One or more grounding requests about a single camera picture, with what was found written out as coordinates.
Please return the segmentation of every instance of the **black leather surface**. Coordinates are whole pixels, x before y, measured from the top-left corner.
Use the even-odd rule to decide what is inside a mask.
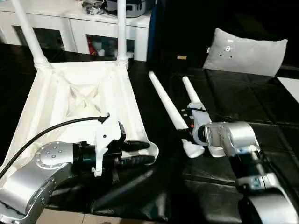
[[[8,55],[0,62],[5,79],[0,91],[12,93],[2,94],[0,109],[7,130],[1,151],[4,158],[35,72],[26,48],[0,45],[0,49]],[[93,60],[79,54],[45,54],[55,62]],[[237,203],[242,195],[235,190],[228,160],[212,158],[209,153],[187,158],[148,78],[146,63],[133,62],[128,72],[148,137],[160,149],[156,164],[119,171],[114,184],[116,178],[110,172],[97,179],[76,177],[54,192],[49,207],[174,223],[241,223]],[[299,192],[299,104],[276,77],[212,70],[169,74],[161,68],[156,75],[179,110],[190,102],[181,81],[188,75],[206,109],[229,120],[249,122],[262,150],[282,170],[292,190]],[[211,118],[223,120],[212,114]]]

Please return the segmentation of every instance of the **white cabinet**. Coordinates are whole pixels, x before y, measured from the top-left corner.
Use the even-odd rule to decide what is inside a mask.
[[[77,51],[69,19],[36,14],[28,14],[28,19],[42,47],[61,45],[66,51]],[[5,43],[26,45],[19,19],[14,12],[0,12],[0,28]]]
[[[103,56],[117,52],[117,18],[87,15],[77,0],[20,0],[42,47],[89,54],[88,41]],[[127,18],[128,56],[146,61],[151,12]],[[0,38],[8,44],[26,45],[11,1],[0,1]]]
[[[88,41],[92,41],[95,48],[96,44],[101,45],[105,56],[113,56],[113,50],[117,52],[117,24],[71,19],[71,27],[79,53],[90,53]],[[127,25],[126,32],[127,51],[134,53],[135,60],[146,61],[149,29]],[[110,52],[104,45],[110,45]]]

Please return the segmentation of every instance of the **cabinet door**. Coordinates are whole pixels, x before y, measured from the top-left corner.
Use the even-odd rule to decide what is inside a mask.
[[[116,57],[117,24],[71,19],[71,27],[78,53]],[[146,61],[149,29],[127,25],[126,31],[128,56]]]
[[[41,47],[77,51],[69,19],[36,14],[27,14],[27,17]],[[0,12],[0,27],[5,43],[27,45],[15,13]]]

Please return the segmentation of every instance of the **black cable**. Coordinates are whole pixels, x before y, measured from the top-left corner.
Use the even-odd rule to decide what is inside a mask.
[[[109,115],[107,117],[87,117],[87,118],[79,118],[79,119],[74,119],[74,120],[68,120],[66,122],[54,125],[52,127],[49,127],[45,130],[43,130],[42,132],[40,132],[39,134],[37,134],[36,136],[34,136],[32,139],[30,139],[14,156],[13,158],[7,163],[7,165],[3,168],[3,170],[0,173],[0,179],[3,177],[3,175],[7,172],[7,170],[11,167],[11,165],[14,163],[14,161],[16,161],[16,159],[22,154],[22,152],[25,151],[26,148],[28,148],[28,146],[30,146],[33,142],[35,142],[38,138],[42,137],[43,135],[45,135],[46,133],[53,131],[54,129],[57,129],[59,127],[62,126],[66,126],[69,124],[73,124],[73,123],[78,123],[81,121],[87,121],[87,120],[98,120],[99,122],[103,123],[107,118],[109,117]]]
[[[207,112],[207,113],[216,115],[216,116],[218,116],[218,117],[220,117],[220,118],[223,118],[223,119],[225,119],[225,120],[228,120],[228,121],[230,121],[230,122],[233,121],[231,118],[227,118],[227,117],[222,116],[222,115],[220,115],[220,114],[218,114],[218,113],[214,113],[214,112],[211,112],[211,111],[207,111],[207,110],[205,110],[205,109],[201,109],[201,108],[199,109],[199,108],[193,108],[193,107],[190,107],[190,108],[187,108],[187,110],[195,110],[195,111]]]

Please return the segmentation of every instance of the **glass cabinet door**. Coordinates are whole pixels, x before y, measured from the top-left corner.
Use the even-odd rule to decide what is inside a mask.
[[[37,14],[27,14],[27,18],[42,48],[77,52],[69,19]],[[0,12],[0,28],[4,43],[27,45],[14,12]]]
[[[28,46],[21,27],[13,26],[13,28],[16,31],[21,44]],[[42,48],[64,50],[64,45],[59,30],[43,28],[33,28],[33,30]]]
[[[107,36],[86,35],[89,53],[105,57],[117,58],[117,38]],[[127,40],[128,58],[134,58],[134,41]]]

